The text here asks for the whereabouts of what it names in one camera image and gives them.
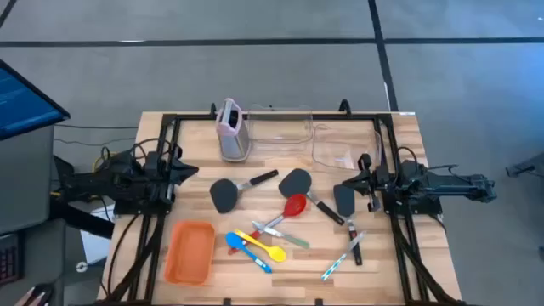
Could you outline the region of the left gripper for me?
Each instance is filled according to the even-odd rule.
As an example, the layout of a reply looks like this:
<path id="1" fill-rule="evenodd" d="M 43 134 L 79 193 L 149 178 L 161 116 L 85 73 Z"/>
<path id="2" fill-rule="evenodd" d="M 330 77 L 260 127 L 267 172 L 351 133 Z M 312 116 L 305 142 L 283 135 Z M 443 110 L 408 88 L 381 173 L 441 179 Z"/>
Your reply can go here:
<path id="1" fill-rule="evenodd" d="M 173 160 L 169 167 L 157 151 L 151 151 L 146 157 L 146 195 L 149 201 L 174 201 L 174 186 L 181 185 L 185 180 L 195 175 L 198 167 Z"/>

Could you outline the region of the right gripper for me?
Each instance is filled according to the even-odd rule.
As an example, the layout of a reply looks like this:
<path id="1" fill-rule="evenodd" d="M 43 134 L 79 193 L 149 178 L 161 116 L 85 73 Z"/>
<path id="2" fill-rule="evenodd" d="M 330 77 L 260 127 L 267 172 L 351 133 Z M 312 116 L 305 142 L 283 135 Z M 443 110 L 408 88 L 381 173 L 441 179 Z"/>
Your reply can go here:
<path id="1" fill-rule="evenodd" d="M 382 205 L 377 198 L 376 192 L 388 189 L 390 181 L 389 172 L 385 166 L 378 166 L 375 170 L 371 170 L 371 157 L 368 153 L 363 153 L 360 156 L 359 168 L 360 173 L 344 180 L 342 185 L 363 196 L 369 196 L 367 204 L 368 211 L 377 212 L 381 209 Z"/>

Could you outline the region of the black rectangular-head spatula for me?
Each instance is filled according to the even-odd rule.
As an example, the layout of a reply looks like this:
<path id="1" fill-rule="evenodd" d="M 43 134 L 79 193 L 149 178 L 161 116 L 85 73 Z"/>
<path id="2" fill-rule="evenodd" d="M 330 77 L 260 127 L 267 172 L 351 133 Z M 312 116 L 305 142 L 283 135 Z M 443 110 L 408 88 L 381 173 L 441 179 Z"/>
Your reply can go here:
<path id="1" fill-rule="evenodd" d="M 348 225 L 348 234 L 351 241 L 358 235 L 352 219 L 354 215 L 354 191 L 341 184 L 337 184 L 333 188 L 333 194 L 337 206 L 337 213 L 345 218 Z"/>

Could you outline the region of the black oval-head spatula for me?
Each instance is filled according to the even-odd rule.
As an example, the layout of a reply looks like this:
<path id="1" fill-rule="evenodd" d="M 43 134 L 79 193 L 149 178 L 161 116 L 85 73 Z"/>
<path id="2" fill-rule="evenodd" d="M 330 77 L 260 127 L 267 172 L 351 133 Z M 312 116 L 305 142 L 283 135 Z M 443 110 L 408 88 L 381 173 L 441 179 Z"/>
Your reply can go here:
<path id="1" fill-rule="evenodd" d="M 235 208 L 238 201 L 239 194 L 243 190 L 250 189 L 258 184 L 261 184 L 267 180 L 270 180 L 279 175 L 277 170 L 273 170 L 257 177 L 251 178 L 248 181 L 235 184 L 232 180 L 227 178 L 221 178 L 214 182 L 210 187 L 210 195 L 212 197 L 212 203 L 216 210 L 220 214 L 226 214 Z"/>

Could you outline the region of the pink-topped metal box grater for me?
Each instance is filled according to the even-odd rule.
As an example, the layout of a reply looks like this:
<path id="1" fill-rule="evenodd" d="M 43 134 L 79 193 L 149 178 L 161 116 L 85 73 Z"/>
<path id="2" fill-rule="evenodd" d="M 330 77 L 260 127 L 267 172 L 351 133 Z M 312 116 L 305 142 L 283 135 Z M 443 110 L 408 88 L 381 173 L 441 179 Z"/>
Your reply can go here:
<path id="1" fill-rule="evenodd" d="M 227 162 L 243 162 L 249 156 L 251 142 L 240 106 L 232 99 L 224 100 L 215 120 L 220 153 Z"/>

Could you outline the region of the black round-head spatula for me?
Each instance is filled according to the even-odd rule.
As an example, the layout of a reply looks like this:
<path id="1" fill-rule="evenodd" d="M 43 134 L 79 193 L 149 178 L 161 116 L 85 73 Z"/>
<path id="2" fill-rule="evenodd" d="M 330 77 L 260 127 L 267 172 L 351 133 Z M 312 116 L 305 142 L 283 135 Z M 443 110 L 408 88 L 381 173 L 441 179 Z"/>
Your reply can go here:
<path id="1" fill-rule="evenodd" d="M 311 191 L 311 185 L 312 178 L 310 174 L 301 168 L 295 168 L 281 180 L 279 190 L 285 198 L 289 198 L 294 195 L 306 196 L 335 223 L 344 225 L 344 219 L 329 208 Z"/>

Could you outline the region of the red slotted spoon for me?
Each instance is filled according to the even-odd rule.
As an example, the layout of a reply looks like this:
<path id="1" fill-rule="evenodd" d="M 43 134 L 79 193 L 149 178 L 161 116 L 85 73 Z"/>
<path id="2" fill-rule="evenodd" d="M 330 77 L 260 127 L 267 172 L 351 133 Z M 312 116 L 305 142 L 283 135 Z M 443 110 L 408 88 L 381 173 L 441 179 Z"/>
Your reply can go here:
<path id="1" fill-rule="evenodd" d="M 286 201 L 286 205 L 284 206 L 283 213 L 277 218 L 268 222 L 266 226 L 273 228 L 278 223 L 280 223 L 284 218 L 296 217 L 304 210 L 305 206 L 306 206 L 306 200 L 305 198 L 303 198 L 302 194 L 296 194 L 289 197 Z M 250 236 L 254 239 L 258 239 L 263 233 L 264 233 L 263 230 L 255 229 L 255 231 L 253 231 L 250 234 Z M 228 255 L 232 255 L 236 252 L 238 252 L 238 249 L 231 247 L 228 251 Z"/>

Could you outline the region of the blue silicone spoon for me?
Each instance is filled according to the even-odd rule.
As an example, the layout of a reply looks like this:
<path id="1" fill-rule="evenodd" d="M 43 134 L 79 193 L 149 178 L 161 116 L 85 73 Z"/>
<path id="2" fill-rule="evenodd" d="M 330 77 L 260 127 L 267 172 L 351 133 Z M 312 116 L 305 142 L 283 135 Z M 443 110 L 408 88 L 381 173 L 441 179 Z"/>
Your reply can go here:
<path id="1" fill-rule="evenodd" d="M 262 261 L 258 256 L 249 251 L 243 244 L 243 240 L 234 232 L 229 232 L 225 236 L 227 244 L 234 249 L 243 251 L 259 268 L 261 268 L 265 273 L 271 274 L 272 269 Z"/>

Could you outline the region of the yellow silicone spoon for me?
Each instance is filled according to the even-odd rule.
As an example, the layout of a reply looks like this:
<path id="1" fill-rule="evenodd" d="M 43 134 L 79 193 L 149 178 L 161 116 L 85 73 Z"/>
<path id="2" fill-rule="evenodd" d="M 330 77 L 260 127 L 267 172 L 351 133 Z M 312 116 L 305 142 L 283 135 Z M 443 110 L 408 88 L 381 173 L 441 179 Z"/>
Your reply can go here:
<path id="1" fill-rule="evenodd" d="M 279 246 L 267 246 L 265 244 L 263 244 L 261 241 L 253 238 L 252 236 L 242 232 L 241 230 L 238 230 L 236 229 L 234 231 L 234 233 L 239 236 L 242 240 L 246 241 L 246 242 L 249 242 L 250 244 L 253 244 L 257 247 L 260 247 L 262 249 L 264 249 L 267 254 L 269 255 L 269 257 L 278 262 L 278 263 L 281 263 L 281 262 L 284 262 L 286 260 L 286 252 L 284 251 L 283 248 L 279 247 Z"/>

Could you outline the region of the clear plastic container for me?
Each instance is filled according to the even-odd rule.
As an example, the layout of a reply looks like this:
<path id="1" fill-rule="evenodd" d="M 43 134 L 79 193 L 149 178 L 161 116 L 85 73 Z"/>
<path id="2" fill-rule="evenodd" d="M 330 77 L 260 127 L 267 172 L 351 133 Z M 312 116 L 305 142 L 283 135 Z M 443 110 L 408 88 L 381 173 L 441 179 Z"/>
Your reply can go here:
<path id="1" fill-rule="evenodd" d="M 252 150 L 305 150 L 313 138 L 313 111 L 307 105 L 273 107 L 253 104 L 247 111 Z"/>
<path id="2" fill-rule="evenodd" d="M 372 162 L 379 162 L 381 153 L 381 136 L 374 130 L 351 130 L 326 124 L 314 127 L 312 158 L 321 166 L 358 172 L 363 154 Z"/>

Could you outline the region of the orange plastic tray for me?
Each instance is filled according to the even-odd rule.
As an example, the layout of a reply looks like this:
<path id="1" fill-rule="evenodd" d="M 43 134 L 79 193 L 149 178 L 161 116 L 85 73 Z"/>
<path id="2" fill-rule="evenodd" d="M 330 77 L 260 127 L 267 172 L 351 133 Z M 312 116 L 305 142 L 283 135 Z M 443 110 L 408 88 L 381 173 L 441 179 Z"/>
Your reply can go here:
<path id="1" fill-rule="evenodd" d="M 215 229 L 202 221 L 175 224 L 167 252 L 164 278 L 168 283 L 201 286 L 211 273 Z"/>

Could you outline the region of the black desk leg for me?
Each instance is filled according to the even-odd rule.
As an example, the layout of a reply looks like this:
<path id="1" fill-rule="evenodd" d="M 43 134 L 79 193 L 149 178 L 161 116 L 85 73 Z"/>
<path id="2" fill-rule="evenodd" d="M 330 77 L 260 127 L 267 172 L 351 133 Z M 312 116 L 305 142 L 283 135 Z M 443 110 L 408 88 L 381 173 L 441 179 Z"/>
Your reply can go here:
<path id="1" fill-rule="evenodd" d="M 114 231 L 114 224 L 111 221 L 74 208 L 67 203 L 58 201 L 55 197 L 51 197 L 49 200 L 49 219 L 63 219 L 75 229 L 106 239 L 110 239 Z"/>

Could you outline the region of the white paper sheet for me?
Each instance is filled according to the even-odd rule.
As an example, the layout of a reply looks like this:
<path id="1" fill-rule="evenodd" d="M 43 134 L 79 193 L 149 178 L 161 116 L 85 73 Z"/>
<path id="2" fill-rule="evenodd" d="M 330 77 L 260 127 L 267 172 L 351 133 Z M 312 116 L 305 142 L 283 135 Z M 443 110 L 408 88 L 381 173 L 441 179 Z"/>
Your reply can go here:
<path id="1" fill-rule="evenodd" d="M 115 217 L 113 211 L 114 206 L 109 205 L 106 208 L 102 207 L 94 209 L 91 214 L 105 221 L 107 221 L 108 218 L 110 218 L 111 221 L 114 221 Z M 94 264 L 99 260 L 107 257 L 111 244 L 110 238 L 103 238 L 84 230 L 81 230 L 80 234 L 82 238 L 82 245 L 85 253 L 86 262 L 88 264 Z"/>

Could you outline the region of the black stand foot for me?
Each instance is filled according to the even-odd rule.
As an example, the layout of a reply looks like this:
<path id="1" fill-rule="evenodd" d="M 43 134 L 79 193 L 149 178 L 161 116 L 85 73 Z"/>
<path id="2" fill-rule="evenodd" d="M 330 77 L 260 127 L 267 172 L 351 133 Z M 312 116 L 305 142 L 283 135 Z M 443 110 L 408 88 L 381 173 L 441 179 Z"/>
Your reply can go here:
<path id="1" fill-rule="evenodd" d="M 533 156 L 525 161 L 506 167 L 508 177 L 518 177 L 529 174 L 544 179 L 544 153 Z"/>

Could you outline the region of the computer monitor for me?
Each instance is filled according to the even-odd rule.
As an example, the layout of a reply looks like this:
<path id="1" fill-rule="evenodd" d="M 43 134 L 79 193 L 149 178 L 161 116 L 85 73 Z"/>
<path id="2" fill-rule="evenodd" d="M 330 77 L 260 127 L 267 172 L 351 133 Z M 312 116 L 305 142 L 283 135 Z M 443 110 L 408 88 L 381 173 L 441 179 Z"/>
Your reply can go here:
<path id="1" fill-rule="evenodd" d="M 70 118 L 66 109 L 0 59 L 0 141 Z"/>

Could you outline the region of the black computer mouse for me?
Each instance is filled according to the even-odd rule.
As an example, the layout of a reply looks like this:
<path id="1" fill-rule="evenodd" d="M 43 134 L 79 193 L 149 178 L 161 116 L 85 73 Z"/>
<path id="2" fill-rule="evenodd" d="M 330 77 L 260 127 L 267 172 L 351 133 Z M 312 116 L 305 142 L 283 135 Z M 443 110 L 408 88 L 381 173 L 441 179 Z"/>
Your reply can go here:
<path id="1" fill-rule="evenodd" d="M 36 285 L 34 287 L 36 287 L 37 289 L 41 289 L 44 292 L 46 292 L 46 297 L 48 298 L 48 302 L 49 302 L 50 298 L 54 294 L 54 286 L 52 284 L 43 283 L 43 284 L 38 284 L 38 285 Z"/>

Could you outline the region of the black keyboard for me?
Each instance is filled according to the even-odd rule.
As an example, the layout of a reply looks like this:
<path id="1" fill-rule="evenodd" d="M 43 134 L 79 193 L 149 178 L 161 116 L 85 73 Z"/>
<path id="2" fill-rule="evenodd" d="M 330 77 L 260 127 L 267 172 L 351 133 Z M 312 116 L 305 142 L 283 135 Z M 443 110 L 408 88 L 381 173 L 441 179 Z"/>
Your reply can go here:
<path id="1" fill-rule="evenodd" d="M 18 281 L 24 274 L 22 238 L 17 233 L 0 236 L 0 286 Z"/>

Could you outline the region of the person's hand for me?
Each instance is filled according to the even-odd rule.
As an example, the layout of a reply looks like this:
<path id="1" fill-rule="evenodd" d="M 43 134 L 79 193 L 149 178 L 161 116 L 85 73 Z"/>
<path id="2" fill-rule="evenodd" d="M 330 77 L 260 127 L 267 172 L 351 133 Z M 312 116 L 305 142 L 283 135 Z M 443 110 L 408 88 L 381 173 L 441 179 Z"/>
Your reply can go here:
<path id="1" fill-rule="evenodd" d="M 49 306 L 46 292 L 36 287 L 32 287 L 23 295 L 14 306 Z"/>

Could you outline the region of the black metal table frame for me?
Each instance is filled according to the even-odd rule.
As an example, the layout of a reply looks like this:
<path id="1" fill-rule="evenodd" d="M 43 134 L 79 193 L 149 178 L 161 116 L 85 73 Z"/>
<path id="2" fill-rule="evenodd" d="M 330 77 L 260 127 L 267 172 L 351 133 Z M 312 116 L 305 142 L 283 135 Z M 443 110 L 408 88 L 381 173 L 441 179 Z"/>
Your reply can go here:
<path id="1" fill-rule="evenodd" d="M 307 170 L 312 191 L 327 205 L 334 202 L 332 188 L 356 174 L 355 169 L 334 168 L 346 144 L 356 154 L 377 150 L 374 129 L 393 130 L 383 139 L 383 152 L 392 145 L 401 147 L 401 156 L 426 163 L 427 157 L 416 115 L 412 113 L 295 111 L 261 113 L 251 125 L 263 133 L 243 163 L 222 161 L 213 122 L 191 113 L 183 122 L 179 139 L 185 163 L 198 167 L 196 175 L 176 188 L 176 201 L 167 216 L 158 258 L 152 301 L 155 304 L 218 305 L 230 300 L 240 305 L 310 306 L 322 302 L 333 305 L 401 305 L 403 283 L 389 216 L 367 210 L 367 199 L 356 199 L 354 222 L 365 232 L 361 243 L 362 265 L 346 253 L 347 230 L 333 222 L 315 205 L 308 204 L 301 216 L 281 223 L 281 228 L 307 240 L 309 249 L 266 235 L 263 244 L 286 250 L 286 260 L 272 262 L 271 272 L 263 272 L 244 252 L 229 254 L 227 232 L 248 231 L 253 220 L 267 221 L 279 215 L 285 200 L 279 192 L 279 178 L 272 178 L 241 195 L 233 212 L 219 214 L 209 188 L 221 178 L 235 181 L 277 170 L 280 176 L 295 168 Z M 215 230 L 211 272 L 201 286 L 169 283 L 165 278 L 167 251 L 175 225 L 185 220 L 210 223 Z"/>

